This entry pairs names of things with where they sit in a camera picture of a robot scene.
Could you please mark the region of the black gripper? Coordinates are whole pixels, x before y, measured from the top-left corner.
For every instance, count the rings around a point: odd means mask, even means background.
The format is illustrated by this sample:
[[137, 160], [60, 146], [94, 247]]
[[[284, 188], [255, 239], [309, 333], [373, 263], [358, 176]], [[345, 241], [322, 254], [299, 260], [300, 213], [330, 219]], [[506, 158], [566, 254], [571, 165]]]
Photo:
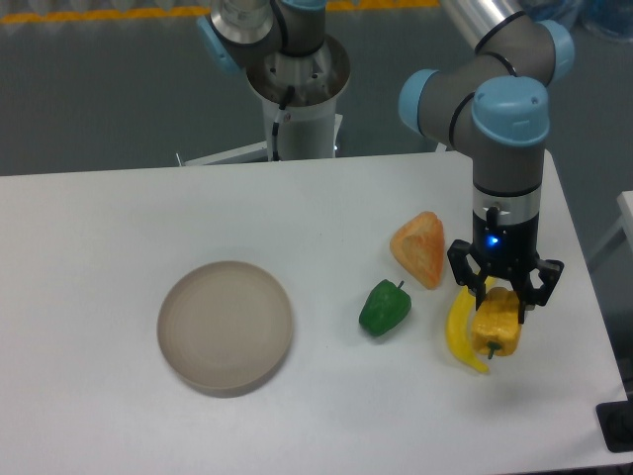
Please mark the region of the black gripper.
[[[475, 297], [479, 309], [487, 297], [489, 276], [514, 283], [518, 297], [517, 319], [525, 322], [526, 313], [536, 306], [545, 307], [564, 271], [556, 259], [537, 257], [539, 214], [532, 219], [491, 229], [485, 219], [473, 213], [473, 242], [455, 239], [447, 257], [456, 283]], [[531, 280], [535, 271], [541, 285]]]

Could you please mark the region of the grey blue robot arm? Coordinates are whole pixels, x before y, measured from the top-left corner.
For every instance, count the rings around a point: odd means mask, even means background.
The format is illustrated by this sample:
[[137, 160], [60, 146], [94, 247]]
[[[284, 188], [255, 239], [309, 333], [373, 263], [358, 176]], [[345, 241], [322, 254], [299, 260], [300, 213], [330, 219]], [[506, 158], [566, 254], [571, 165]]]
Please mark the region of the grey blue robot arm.
[[[444, 11], [474, 51], [460, 68], [424, 69], [404, 84], [402, 122], [473, 162], [473, 238], [448, 259], [456, 282], [483, 303], [492, 278], [507, 281], [523, 317], [545, 305], [564, 266], [536, 249], [547, 86], [575, 60], [568, 30], [535, 22], [514, 1], [446, 1]], [[334, 103], [350, 64], [325, 31], [321, 1], [215, 1], [197, 22], [227, 72], [245, 71], [261, 98], [271, 160], [332, 157]]]

